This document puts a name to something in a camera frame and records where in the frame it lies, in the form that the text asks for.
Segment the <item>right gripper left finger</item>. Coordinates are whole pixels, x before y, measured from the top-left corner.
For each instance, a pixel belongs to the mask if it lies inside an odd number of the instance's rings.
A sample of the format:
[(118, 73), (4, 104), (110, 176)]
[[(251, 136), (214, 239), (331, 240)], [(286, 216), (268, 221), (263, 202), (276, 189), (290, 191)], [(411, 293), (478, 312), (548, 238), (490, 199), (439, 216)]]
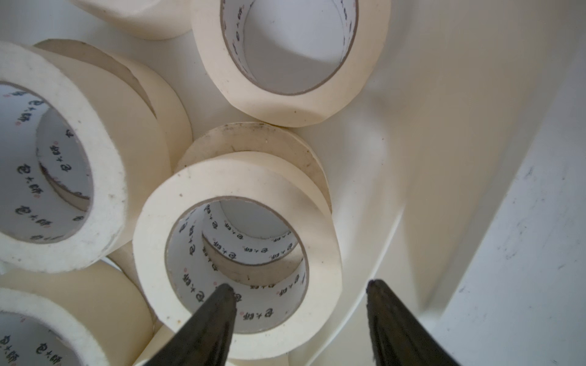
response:
[(237, 308), (230, 285), (220, 285), (149, 361), (152, 365), (225, 365)]

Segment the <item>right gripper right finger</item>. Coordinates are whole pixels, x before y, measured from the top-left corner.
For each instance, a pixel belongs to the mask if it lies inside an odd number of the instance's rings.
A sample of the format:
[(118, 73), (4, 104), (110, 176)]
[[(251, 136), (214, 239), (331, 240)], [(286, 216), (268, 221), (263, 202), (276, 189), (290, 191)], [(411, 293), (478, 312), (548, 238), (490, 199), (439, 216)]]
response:
[(381, 279), (366, 288), (367, 315), (377, 365), (457, 365)]

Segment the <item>white plastic storage tray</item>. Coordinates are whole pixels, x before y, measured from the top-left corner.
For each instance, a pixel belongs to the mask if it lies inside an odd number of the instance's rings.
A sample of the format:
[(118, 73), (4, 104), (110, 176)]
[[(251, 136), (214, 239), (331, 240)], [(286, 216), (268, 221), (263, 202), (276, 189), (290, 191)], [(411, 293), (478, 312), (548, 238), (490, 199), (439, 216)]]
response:
[(344, 287), (291, 364), (373, 364), (371, 278), (463, 365), (585, 363), (583, 1), (394, 1), (367, 86), (300, 134)]

